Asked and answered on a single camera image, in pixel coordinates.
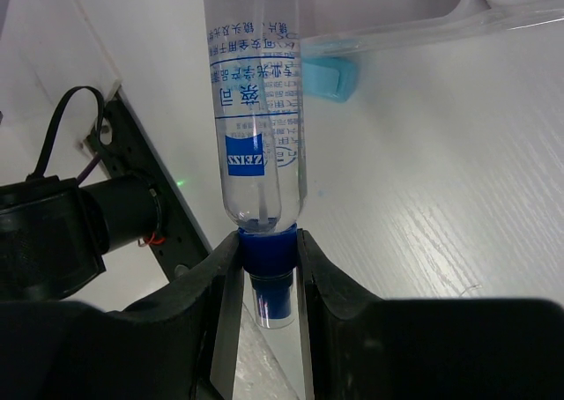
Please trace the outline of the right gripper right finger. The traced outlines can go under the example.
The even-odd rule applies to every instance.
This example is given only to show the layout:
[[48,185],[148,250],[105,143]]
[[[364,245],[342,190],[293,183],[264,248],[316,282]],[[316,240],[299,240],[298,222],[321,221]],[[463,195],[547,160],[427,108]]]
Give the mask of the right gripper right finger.
[[384,300],[299,231],[309,399],[560,399],[563,309],[541,299]]

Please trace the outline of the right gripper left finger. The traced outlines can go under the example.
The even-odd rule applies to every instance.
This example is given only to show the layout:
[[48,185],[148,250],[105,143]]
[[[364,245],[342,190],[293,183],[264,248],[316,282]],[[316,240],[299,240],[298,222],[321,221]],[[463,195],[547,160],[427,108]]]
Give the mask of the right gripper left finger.
[[242,273],[230,233],[123,311],[75,301],[1,306],[4,399],[229,399]]

